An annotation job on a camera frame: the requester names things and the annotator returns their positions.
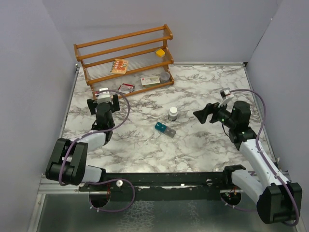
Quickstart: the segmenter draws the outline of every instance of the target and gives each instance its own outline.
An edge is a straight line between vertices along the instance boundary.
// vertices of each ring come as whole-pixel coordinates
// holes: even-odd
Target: black metal frame
[[[220,190],[232,189],[233,184],[224,184],[223,172],[203,173],[106,173],[101,181],[126,179],[135,189],[136,201],[220,200]],[[107,191],[107,185],[85,184],[81,192]],[[126,182],[121,187],[110,185],[112,201],[130,201],[132,188]]]

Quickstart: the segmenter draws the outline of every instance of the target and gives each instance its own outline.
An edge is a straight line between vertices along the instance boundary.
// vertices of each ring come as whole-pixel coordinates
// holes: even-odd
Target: red and white box
[[[122,85],[119,86],[118,91],[125,94],[131,93],[134,91],[134,85],[122,83]]]

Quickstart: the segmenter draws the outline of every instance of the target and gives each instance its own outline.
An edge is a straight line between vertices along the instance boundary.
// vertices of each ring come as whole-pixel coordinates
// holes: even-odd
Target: bottle
[[[176,107],[171,107],[169,109],[169,120],[170,121],[175,121],[177,119],[178,116],[178,110]]]

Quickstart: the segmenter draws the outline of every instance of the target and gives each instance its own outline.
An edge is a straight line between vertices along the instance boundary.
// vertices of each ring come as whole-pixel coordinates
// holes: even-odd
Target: white wall
[[[266,130],[280,166],[303,189],[309,230],[309,1],[283,0],[249,64],[254,90],[267,104]]]
[[[74,60],[40,0],[0,2],[0,231],[27,230]]]
[[[175,61],[249,61],[281,0],[43,0],[72,57],[81,44],[168,24]]]

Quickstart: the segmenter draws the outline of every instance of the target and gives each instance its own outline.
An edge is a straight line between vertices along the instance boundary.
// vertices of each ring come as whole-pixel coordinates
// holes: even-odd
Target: wooden rack
[[[87,55],[81,55],[80,50],[79,50],[80,48],[84,48],[84,47],[89,47],[89,46],[94,46],[94,45],[102,44],[106,42],[121,40],[124,38],[143,35],[146,33],[160,31],[160,30],[163,31],[163,37],[160,37],[160,38],[146,40],[146,41],[139,42],[139,43],[133,43],[133,44],[116,47],[116,48],[108,49],[105,51],[99,51],[99,52],[95,52],[95,53],[91,53]],[[174,63],[174,60],[173,60],[172,55],[169,52],[168,40],[172,40],[172,39],[173,39],[173,34],[170,31],[169,27],[165,24],[164,26],[161,26],[161,27],[141,30],[141,31],[137,31],[137,32],[129,33],[129,34],[110,37],[107,39],[102,39],[102,40],[97,40],[97,41],[82,43],[82,44],[74,44],[74,50],[75,50],[76,59],[82,64],[86,83],[91,88],[93,98],[96,99],[96,95],[95,95],[96,90],[94,88],[94,84],[96,83],[111,80],[111,79],[121,77],[124,75],[134,74],[137,72],[142,72],[145,70],[158,68],[158,67],[163,67],[164,70],[169,72],[170,74],[169,64]],[[85,63],[84,61],[85,59],[88,59],[88,58],[102,56],[105,54],[118,52],[118,51],[130,49],[130,48],[135,48],[135,47],[139,47],[139,46],[143,46],[147,44],[153,44],[153,43],[161,42],[161,41],[163,42],[163,46],[161,47],[154,47],[152,49],[147,49],[147,50],[143,50],[143,51],[139,51],[139,52],[135,52],[135,53],[119,56],[119,57],[109,58],[109,59],[105,59],[105,60],[101,60],[101,61],[97,61],[93,63]],[[155,54],[155,51],[160,48],[165,51],[165,56],[163,58],[159,58]],[[153,53],[154,57],[152,59],[144,59],[143,55],[149,54],[149,53]],[[115,59],[128,59],[129,60],[129,65],[128,65],[126,74],[110,73],[111,68],[112,68],[112,63],[114,62]],[[159,84],[153,87],[136,90],[134,92],[126,94],[126,96],[134,95],[137,93],[141,93],[141,92],[145,92],[145,91],[152,90],[155,88],[160,88],[163,86],[173,85],[173,84],[174,84],[174,79],[172,75],[170,74],[169,82],[164,83],[164,84]]]

